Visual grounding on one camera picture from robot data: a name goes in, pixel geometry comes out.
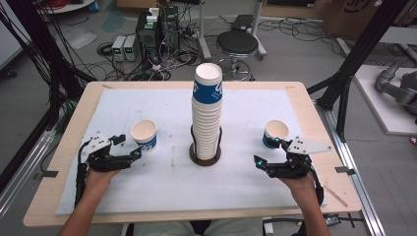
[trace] forearm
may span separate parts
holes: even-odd
[[[64,227],[61,229],[59,236],[88,235],[89,226],[98,204],[99,200],[88,198],[81,199],[73,213],[71,213]]]
[[[308,236],[330,235],[328,225],[323,218],[323,214],[319,206],[304,207],[301,208],[301,211],[303,213]]]

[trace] pants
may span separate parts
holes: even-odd
[[[198,236],[189,221],[135,224],[135,236]],[[260,217],[213,220],[205,236],[262,236]]]

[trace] stool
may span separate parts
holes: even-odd
[[[258,41],[251,34],[232,30],[221,33],[217,38],[217,49],[230,58],[221,59],[217,65],[223,70],[224,80],[244,81],[253,79],[249,65],[238,58],[246,58],[254,55],[258,50]]]

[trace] wooden board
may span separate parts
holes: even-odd
[[[56,149],[48,170],[59,171],[56,178],[44,178],[30,204],[24,218],[26,226],[63,225],[67,214],[56,214],[57,206],[64,191],[71,163],[80,148],[81,140],[89,126],[89,121],[98,105],[101,94],[107,89],[192,89],[192,82],[93,82],[89,83],[73,117]],[[290,99],[303,136],[315,142],[329,144],[331,142],[325,126],[313,105],[303,84],[297,82],[224,82],[224,89],[285,89]],[[319,178],[326,186],[325,195],[328,205],[322,211],[346,212],[357,211],[362,206],[349,177],[337,173],[334,167],[342,163],[335,149],[329,152],[311,155]],[[97,213],[93,223],[149,222],[169,220],[199,220],[233,217],[271,216],[300,213],[297,207],[262,207],[228,210],[189,210],[189,211],[154,211],[154,212],[121,212]]]

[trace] cardboard box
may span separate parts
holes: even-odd
[[[358,39],[380,7],[377,0],[333,0],[323,18],[328,36]]]
[[[117,0],[118,8],[151,8],[157,7],[155,3],[164,5],[169,3],[169,0]]]
[[[331,0],[316,0],[314,7],[294,7],[271,5],[268,1],[263,5],[261,15],[265,17],[302,18],[321,20],[328,11]]]

